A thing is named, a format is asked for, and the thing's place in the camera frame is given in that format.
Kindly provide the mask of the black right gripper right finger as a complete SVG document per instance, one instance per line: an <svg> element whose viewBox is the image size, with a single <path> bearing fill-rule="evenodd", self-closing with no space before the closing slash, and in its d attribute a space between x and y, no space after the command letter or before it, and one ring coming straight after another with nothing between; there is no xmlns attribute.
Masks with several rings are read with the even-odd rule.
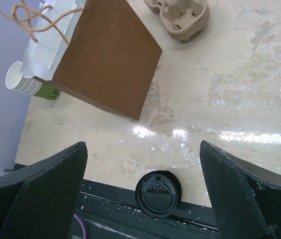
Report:
<svg viewBox="0 0 281 239"><path fill-rule="evenodd" d="M281 175L202 141L200 162L223 239L281 239Z"/></svg>

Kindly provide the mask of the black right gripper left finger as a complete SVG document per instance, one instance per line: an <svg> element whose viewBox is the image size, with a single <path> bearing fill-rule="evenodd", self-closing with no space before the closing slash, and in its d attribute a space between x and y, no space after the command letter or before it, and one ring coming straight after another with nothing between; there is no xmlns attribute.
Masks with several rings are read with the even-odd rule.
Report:
<svg viewBox="0 0 281 239"><path fill-rule="evenodd" d="M0 176L0 239L66 239L87 157L78 142Z"/></svg>

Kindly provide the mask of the brown paper bag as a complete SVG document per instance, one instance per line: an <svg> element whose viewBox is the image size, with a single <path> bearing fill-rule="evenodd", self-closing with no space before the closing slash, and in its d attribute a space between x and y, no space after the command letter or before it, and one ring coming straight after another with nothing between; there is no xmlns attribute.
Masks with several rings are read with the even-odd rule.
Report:
<svg viewBox="0 0 281 239"><path fill-rule="evenodd" d="M161 47L126 0L20 0L8 19L28 32L20 73L104 111L138 120Z"/></svg>

